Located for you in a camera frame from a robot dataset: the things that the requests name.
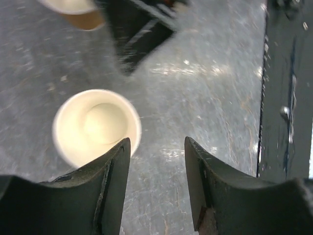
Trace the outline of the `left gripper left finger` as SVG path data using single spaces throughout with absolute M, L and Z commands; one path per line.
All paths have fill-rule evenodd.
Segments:
M 131 143 L 51 182 L 0 178 L 3 235 L 117 235 L 120 232 Z

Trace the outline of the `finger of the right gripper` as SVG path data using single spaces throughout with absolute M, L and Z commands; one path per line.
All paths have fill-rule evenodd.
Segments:
M 130 75 L 179 29 L 177 7 L 188 0 L 97 0 L 109 25 L 120 71 Z

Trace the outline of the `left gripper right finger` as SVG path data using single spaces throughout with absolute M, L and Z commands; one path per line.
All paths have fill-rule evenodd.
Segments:
M 201 235 L 310 235 L 313 182 L 271 183 L 208 153 L 191 137 L 184 155 L 194 230 Z

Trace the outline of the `brown paper cup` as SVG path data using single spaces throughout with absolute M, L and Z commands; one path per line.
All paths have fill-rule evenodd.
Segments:
M 39 0 L 79 30 L 94 31 L 104 25 L 100 10 L 92 0 Z
M 107 153 L 125 138 L 133 155 L 141 140 L 142 126 L 133 104 L 109 90 L 91 89 L 70 97 L 58 109 L 52 139 L 58 154 L 80 168 Z

